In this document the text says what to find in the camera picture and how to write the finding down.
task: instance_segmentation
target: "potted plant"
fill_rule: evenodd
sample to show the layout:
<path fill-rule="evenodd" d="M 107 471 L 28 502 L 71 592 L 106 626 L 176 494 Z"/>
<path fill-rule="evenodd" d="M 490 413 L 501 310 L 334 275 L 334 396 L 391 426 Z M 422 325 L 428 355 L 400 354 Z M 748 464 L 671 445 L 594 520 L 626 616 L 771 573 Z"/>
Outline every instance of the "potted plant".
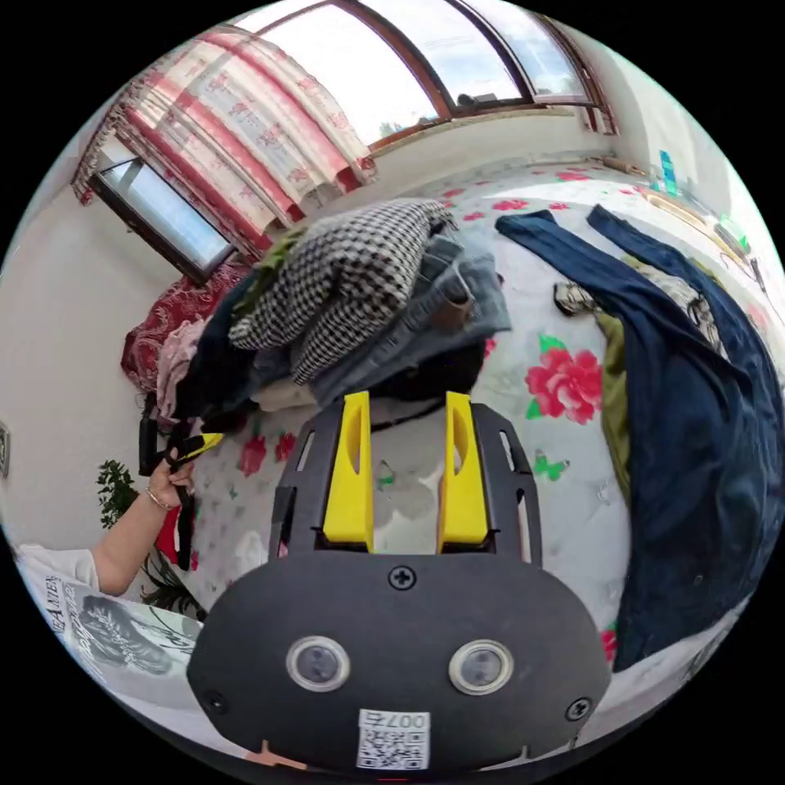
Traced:
<path fill-rule="evenodd" d="M 133 486 L 131 473 L 125 464 L 117 460 L 106 460 L 98 469 L 96 484 L 100 487 L 98 502 L 101 506 L 101 526 L 111 529 L 139 494 Z M 156 558 L 152 559 L 150 556 L 152 554 L 145 558 L 141 569 L 155 588 L 150 592 L 142 591 L 142 602 L 167 611 L 177 609 L 182 614 L 193 609 L 196 618 L 203 621 L 207 612 L 181 583 L 157 546 Z"/>

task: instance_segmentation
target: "hand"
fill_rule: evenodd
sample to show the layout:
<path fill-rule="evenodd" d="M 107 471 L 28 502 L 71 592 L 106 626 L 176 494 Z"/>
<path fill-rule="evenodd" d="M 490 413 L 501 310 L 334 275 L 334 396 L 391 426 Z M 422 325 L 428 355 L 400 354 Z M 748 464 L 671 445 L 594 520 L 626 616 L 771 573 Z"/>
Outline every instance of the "hand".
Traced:
<path fill-rule="evenodd" d="M 169 453 L 172 459 L 177 458 L 177 448 Z M 194 482 L 191 475 L 194 471 L 193 461 L 183 466 L 177 472 L 172 473 L 172 467 L 164 458 L 155 471 L 150 476 L 150 493 L 162 504 L 169 507 L 179 507 L 180 497 L 177 495 L 177 487 L 184 487 L 189 493 L 193 492 Z"/>

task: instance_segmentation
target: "window sill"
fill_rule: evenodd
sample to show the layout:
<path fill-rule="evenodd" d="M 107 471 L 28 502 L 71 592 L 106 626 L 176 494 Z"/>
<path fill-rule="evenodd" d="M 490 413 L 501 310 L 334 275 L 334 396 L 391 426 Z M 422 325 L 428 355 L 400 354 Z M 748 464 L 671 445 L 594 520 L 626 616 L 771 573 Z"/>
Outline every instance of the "window sill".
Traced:
<path fill-rule="evenodd" d="M 575 117 L 575 116 L 576 116 L 576 112 L 574 107 L 572 106 L 542 106 L 542 107 L 537 106 L 531 109 L 511 109 L 505 112 L 473 114 L 471 117 L 459 117 L 453 120 L 448 120 L 445 123 L 439 123 L 438 125 L 433 125 L 430 128 L 423 128 L 422 131 L 416 131 L 415 133 L 412 133 L 407 137 L 403 137 L 402 139 L 396 139 L 395 141 L 391 141 L 389 144 L 385 145 L 384 147 L 380 147 L 378 150 L 372 150 L 370 157 L 376 160 L 386 155 L 387 153 L 392 153 L 395 150 L 398 150 L 406 145 L 410 145 L 413 142 L 419 141 L 420 139 L 425 139 L 427 137 L 434 136 L 435 134 L 438 133 L 444 133 L 445 131 L 450 131 L 453 128 L 461 128 L 464 125 L 473 125 L 475 123 L 487 123 L 493 120 L 503 120 L 503 119 L 514 118 L 514 117 Z"/>

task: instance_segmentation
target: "qr code label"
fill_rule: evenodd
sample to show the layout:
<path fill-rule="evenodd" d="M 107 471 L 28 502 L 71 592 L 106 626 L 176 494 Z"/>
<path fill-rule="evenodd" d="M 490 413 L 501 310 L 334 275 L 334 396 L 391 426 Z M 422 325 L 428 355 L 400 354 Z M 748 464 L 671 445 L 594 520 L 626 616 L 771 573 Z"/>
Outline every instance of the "qr code label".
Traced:
<path fill-rule="evenodd" d="M 360 711 L 358 769 L 427 769 L 431 715 L 427 711 Z"/>

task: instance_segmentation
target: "floral bedsheet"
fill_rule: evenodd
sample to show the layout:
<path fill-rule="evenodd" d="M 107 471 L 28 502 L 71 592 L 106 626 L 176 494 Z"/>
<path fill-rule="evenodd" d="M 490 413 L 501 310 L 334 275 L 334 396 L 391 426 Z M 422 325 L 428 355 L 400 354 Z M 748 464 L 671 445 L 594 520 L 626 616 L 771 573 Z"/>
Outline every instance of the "floral bedsheet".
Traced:
<path fill-rule="evenodd" d="M 494 221 L 505 213 L 550 209 L 559 224 L 620 257 L 622 251 L 586 223 L 588 212 L 600 203 L 698 258 L 716 272 L 764 334 L 772 341 L 783 338 L 748 272 L 733 269 L 710 240 L 647 202 L 637 190 L 640 185 L 592 162 L 502 162 L 418 191 L 443 199 L 459 225 L 491 244 L 496 256 L 513 330 L 487 343 L 472 398 L 499 411 L 516 428 L 536 475 L 544 567 L 588 608 L 609 661 L 629 558 L 630 521 L 601 428 L 605 339 L 594 319 L 568 318 L 556 308 L 554 284 L 565 279 L 499 235 Z M 385 405 L 374 403 L 375 418 L 385 416 L 380 406 Z M 243 433 L 197 462 L 194 552 L 191 570 L 182 579 L 204 608 L 209 610 L 234 580 L 267 560 L 273 492 L 296 434 L 313 414 L 312 408 L 303 408 L 258 415 Z M 378 551 L 434 552 L 444 432 L 442 411 L 372 437 Z M 660 691 L 666 683 L 680 684 L 684 663 L 706 646 L 698 638 L 687 653 L 682 646 L 672 655 L 656 655 L 656 669 L 649 658 L 639 663 L 638 675 L 614 675 L 614 711 L 634 715 L 635 695 L 644 689 L 651 702 L 651 674 L 662 675 L 654 679 Z"/>

